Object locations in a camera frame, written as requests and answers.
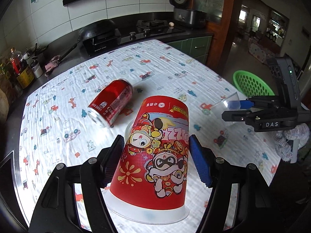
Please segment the red Coke can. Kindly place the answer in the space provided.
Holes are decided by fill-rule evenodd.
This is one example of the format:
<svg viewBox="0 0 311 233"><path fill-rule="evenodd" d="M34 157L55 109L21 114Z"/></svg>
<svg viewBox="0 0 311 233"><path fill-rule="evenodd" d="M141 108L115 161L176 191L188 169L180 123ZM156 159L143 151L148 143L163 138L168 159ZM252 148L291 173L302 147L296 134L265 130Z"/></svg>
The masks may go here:
<svg viewBox="0 0 311 233"><path fill-rule="evenodd" d="M133 95L133 86L125 79L109 83L87 107L87 114L97 124L110 127Z"/></svg>

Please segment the pink cloth rag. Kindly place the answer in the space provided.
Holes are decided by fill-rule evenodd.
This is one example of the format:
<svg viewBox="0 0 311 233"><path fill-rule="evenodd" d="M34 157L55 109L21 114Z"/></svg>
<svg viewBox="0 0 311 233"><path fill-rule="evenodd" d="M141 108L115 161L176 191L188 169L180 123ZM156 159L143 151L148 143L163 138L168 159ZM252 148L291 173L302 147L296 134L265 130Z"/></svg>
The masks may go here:
<svg viewBox="0 0 311 233"><path fill-rule="evenodd" d="M56 55L54 56L46 65L45 65L45 76L48 77L51 72L58 67L59 65L59 59L60 59L60 55Z"/></svg>

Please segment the black wok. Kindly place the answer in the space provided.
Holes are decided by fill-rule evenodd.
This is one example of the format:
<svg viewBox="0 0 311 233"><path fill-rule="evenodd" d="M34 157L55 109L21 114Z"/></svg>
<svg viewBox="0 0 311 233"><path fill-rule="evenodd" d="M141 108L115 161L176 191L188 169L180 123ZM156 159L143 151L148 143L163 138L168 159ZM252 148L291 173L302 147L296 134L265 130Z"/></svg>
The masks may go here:
<svg viewBox="0 0 311 233"><path fill-rule="evenodd" d="M111 19L103 19L91 23L80 29L77 42L58 59L58 63L62 62L79 43L82 43L89 57L101 53L104 50L116 47L121 42L121 33Z"/></svg>

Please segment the small white jar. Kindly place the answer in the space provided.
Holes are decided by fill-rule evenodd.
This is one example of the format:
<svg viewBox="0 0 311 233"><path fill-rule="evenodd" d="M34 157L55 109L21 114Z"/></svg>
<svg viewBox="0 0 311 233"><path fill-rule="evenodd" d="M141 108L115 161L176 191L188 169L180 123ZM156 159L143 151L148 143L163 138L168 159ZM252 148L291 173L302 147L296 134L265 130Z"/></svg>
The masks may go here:
<svg viewBox="0 0 311 233"><path fill-rule="evenodd" d="M40 78L43 75L43 70L38 62L38 57L34 56L32 57L32 62L30 64L30 67L33 71L33 74L36 78Z"/></svg>

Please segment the yellow-label oil bottle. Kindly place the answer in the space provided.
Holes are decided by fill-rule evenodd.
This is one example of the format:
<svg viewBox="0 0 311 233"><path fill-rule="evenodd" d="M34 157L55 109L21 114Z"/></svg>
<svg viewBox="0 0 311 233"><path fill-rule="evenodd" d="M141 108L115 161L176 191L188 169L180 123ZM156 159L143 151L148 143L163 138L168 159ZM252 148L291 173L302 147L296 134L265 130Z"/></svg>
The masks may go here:
<svg viewBox="0 0 311 233"><path fill-rule="evenodd" d="M28 65L27 61L24 59L22 53L16 50L14 47L11 48L10 62L13 66L14 73L18 83L24 90L34 81L34 74Z"/></svg>

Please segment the black gas stove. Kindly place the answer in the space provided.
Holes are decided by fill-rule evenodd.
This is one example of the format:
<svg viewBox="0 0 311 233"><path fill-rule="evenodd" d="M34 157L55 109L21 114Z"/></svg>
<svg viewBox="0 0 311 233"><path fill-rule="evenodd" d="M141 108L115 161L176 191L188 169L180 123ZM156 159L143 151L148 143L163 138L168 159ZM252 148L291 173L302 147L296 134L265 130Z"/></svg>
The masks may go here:
<svg viewBox="0 0 311 233"><path fill-rule="evenodd" d="M130 28L122 28L121 26L118 25L117 27L122 36L119 45L136 41L142 38L149 38L184 32L184 30L177 28L175 26L170 27L167 21L158 19L138 20L136 25Z"/></svg>

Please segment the wooden glass cabinet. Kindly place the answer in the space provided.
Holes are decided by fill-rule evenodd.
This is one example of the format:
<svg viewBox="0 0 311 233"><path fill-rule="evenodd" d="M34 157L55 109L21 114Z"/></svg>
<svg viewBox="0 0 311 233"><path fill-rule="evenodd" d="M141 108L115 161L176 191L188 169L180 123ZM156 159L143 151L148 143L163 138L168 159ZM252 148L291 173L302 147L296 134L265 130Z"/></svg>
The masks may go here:
<svg viewBox="0 0 311 233"><path fill-rule="evenodd" d="M213 34L206 65L222 74L237 31L242 0L190 0L189 8L207 14L206 30Z"/></svg>

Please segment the red cartoon paper cup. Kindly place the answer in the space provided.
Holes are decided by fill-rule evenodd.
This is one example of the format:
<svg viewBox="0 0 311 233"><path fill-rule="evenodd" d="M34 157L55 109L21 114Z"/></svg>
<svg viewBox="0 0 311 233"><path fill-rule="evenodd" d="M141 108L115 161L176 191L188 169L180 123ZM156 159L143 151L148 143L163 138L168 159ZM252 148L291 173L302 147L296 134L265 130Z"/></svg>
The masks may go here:
<svg viewBox="0 0 311 233"><path fill-rule="evenodd" d="M189 158L189 112L182 101L150 96L138 111L109 191L154 210L184 205Z"/></svg>

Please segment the printed white tablecloth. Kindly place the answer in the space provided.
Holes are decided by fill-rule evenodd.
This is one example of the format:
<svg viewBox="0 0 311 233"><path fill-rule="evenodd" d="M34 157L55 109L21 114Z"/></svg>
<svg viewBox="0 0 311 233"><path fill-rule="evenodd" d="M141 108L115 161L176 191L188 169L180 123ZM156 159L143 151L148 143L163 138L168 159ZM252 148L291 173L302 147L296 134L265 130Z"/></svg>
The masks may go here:
<svg viewBox="0 0 311 233"><path fill-rule="evenodd" d="M112 127L90 119L89 103L108 84L123 78L134 86L133 97ZM66 70L42 86L35 86L24 103L19 137L21 186L18 195L26 220L55 166L80 165L124 135L143 100L165 95L184 102L189 132L204 147L230 164L255 163L271 183L280 158L269 133L256 133L244 123L227 125L211 106L237 90L200 62L151 40L119 48Z"/></svg>

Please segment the green plastic basket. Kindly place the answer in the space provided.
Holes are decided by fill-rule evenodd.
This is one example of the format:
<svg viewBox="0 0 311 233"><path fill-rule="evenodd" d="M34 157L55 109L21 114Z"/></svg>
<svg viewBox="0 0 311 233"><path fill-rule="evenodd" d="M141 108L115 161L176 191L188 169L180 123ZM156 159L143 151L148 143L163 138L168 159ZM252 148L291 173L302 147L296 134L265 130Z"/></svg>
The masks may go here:
<svg viewBox="0 0 311 233"><path fill-rule="evenodd" d="M233 74L234 86L247 98L253 96L274 96L273 90L257 75L245 70Z"/></svg>

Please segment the black rice cooker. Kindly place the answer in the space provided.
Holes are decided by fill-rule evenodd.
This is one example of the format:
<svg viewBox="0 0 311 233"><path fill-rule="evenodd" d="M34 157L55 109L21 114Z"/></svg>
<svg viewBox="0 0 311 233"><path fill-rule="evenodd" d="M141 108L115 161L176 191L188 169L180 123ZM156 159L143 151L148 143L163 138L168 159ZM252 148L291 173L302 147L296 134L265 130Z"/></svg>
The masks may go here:
<svg viewBox="0 0 311 233"><path fill-rule="evenodd" d="M187 9L190 0L169 0L173 6L173 16L175 21L188 25L198 25L204 23L206 16L197 10Z"/></svg>

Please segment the clear plastic cup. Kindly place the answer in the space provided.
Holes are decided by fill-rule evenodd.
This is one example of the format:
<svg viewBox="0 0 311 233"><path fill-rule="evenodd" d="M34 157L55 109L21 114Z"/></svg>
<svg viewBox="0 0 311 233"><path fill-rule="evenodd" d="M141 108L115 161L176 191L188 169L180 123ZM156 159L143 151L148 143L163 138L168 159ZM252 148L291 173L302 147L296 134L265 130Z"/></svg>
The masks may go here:
<svg viewBox="0 0 311 233"><path fill-rule="evenodd" d="M225 122L222 119L222 113L225 111L234 111L240 110L240 99L237 92L231 94L230 96L226 97L225 99L221 100L217 104L213 105L211 108L211 112L221 121L221 123L229 127L233 125L235 122Z"/></svg>

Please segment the round wooden chopping board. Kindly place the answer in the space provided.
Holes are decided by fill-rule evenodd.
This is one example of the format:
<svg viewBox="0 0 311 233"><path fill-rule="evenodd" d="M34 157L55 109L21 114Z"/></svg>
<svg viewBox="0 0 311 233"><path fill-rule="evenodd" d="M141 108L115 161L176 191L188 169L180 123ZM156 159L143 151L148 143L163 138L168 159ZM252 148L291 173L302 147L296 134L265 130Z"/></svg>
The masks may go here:
<svg viewBox="0 0 311 233"><path fill-rule="evenodd" d="M9 111L9 103L6 94L0 90L0 123L4 124Z"/></svg>

